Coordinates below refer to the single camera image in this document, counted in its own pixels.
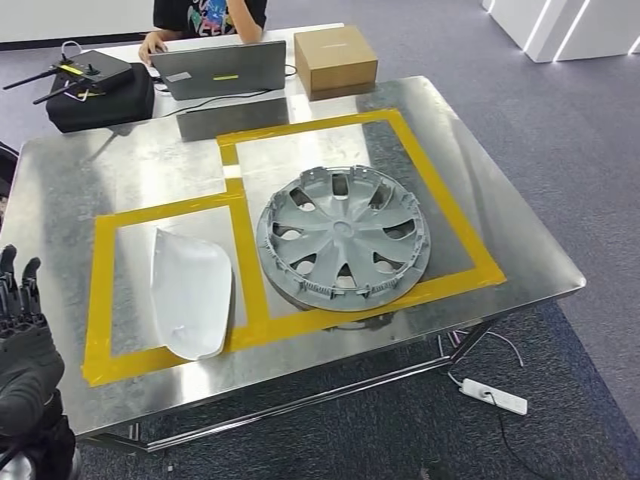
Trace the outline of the person's hand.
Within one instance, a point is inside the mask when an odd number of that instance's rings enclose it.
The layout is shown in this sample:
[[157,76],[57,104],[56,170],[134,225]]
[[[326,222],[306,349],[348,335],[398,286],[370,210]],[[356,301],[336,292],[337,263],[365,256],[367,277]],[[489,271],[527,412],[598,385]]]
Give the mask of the person's hand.
[[143,63],[150,65],[152,54],[167,52],[165,42],[168,39],[171,39],[171,31],[156,30],[149,32],[140,46],[138,56]]

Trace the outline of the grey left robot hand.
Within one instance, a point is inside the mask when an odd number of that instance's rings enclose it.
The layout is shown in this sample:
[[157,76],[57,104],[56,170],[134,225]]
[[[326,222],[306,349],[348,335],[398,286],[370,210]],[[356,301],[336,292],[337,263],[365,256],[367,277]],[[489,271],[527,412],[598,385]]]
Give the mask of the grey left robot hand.
[[40,259],[28,261],[18,279],[17,254],[11,244],[1,253],[1,434],[6,437],[32,430],[65,369],[42,308]]

